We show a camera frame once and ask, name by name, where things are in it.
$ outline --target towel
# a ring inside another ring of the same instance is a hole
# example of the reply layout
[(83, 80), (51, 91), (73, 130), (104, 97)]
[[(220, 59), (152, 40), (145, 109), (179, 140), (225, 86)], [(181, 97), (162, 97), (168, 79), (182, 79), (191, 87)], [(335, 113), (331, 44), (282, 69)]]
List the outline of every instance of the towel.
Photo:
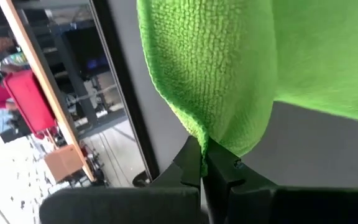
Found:
[(274, 100), (358, 119), (358, 1), (138, 0), (138, 15), (151, 79), (203, 154), (209, 137), (249, 152)]

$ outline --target gray wall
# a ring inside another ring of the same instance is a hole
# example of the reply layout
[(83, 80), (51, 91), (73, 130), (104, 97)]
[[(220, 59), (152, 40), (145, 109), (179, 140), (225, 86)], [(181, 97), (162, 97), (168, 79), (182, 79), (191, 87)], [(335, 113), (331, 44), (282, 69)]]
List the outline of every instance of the gray wall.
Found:
[(277, 184), (358, 187), (358, 121), (275, 103), (243, 161)]
[(188, 133), (151, 82), (140, 42), (136, 0), (109, 3), (158, 166), (163, 171), (184, 145)]
[[(142, 115), (161, 171), (188, 133), (155, 91), (139, 36), (136, 0), (110, 0)], [(275, 103), (269, 126), (246, 164), (278, 184), (358, 187), (358, 122)]]

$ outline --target screw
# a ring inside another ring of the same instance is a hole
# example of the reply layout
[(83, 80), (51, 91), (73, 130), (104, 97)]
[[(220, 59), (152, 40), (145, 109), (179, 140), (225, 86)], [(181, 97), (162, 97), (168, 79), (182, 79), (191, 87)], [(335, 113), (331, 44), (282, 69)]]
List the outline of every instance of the screw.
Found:
[(243, 162), (241, 162), (241, 160), (238, 160), (238, 161), (235, 161), (234, 162), (234, 167), (236, 168), (236, 169), (242, 169), (242, 168), (244, 168), (246, 165), (243, 163)]

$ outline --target wooden frame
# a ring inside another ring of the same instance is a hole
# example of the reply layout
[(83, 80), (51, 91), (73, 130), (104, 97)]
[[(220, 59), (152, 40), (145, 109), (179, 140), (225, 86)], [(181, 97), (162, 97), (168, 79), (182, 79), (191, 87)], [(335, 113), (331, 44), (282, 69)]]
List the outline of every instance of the wooden frame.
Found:
[(64, 115), (62, 107), (60, 106), (56, 94), (53, 92), (52, 86), (47, 78), (47, 74), (45, 73), (42, 64), (35, 53), (35, 49), (33, 48), (29, 36), (27, 35), (24, 25), (20, 20), (20, 17), (12, 3), (11, 0), (0, 0), (0, 7), (11, 27), (11, 30), (16, 38), (17, 43), (20, 45), (23, 53), (27, 57), (29, 64), (31, 66), (32, 71), (37, 77), (41, 88), (43, 89), (45, 96), (48, 99), (49, 105), (51, 106), (53, 113), (55, 114), (57, 123), (59, 128), (62, 130), (63, 137), (65, 138), (67, 144), (72, 144), (75, 148), (76, 152), (80, 155), (81, 161), (83, 163), (83, 170), (85, 174), (88, 176), (90, 181), (94, 181), (94, 177), (92, 172), (87, 165), (85, 158), (82, 156), (82, 152), (80, 146), (76, 140), (73, 130), (70, 128), (69, 122)]

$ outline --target white floor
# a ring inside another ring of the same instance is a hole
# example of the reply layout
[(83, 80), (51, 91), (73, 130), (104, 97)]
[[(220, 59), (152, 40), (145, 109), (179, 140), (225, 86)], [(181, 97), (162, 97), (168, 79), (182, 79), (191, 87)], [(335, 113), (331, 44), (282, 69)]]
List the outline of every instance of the white floor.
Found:
[(43, 156), (27, 138), (7, 144), (0, 138), (0, 210), (10, 224), (39, 223), (40, 203), (53, 187)]
[(112, 187), (132, 187), (133, 178), (145, 170), (128, 120), (83, 141), (100, 154), (104, 174)]

